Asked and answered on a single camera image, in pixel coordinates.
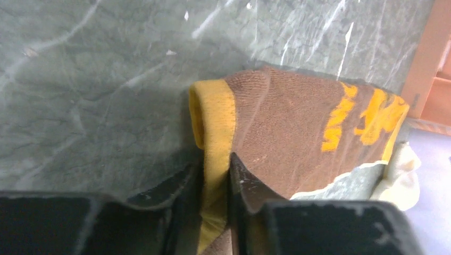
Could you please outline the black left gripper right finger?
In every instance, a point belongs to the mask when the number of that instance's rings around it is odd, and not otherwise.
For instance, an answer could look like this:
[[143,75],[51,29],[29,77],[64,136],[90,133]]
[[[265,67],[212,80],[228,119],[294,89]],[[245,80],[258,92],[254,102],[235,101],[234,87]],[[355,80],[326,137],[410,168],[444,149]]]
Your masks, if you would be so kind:
[[288,200],[230,156],[234,254],[422,254],[405,215],[378,201]]

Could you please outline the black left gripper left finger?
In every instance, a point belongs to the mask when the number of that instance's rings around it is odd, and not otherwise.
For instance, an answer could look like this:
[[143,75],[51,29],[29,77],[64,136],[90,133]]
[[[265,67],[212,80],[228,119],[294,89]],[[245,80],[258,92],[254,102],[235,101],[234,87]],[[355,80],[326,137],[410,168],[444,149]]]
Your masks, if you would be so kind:
[[1,192],[1,254],[195,254],[202,168],[127,201],[100,193]]

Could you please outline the yellow brown bear towel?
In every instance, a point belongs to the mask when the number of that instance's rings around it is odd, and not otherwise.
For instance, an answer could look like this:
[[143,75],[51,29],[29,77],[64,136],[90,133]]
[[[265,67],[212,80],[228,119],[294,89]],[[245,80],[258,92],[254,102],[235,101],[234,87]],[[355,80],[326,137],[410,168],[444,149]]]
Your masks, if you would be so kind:
[[204,153],[198,254],[227,254],[230,155],[276,193],[313,195],[357,167],[387,164],[409,111],[367,84],[272,67],[194,82],[189,112]]

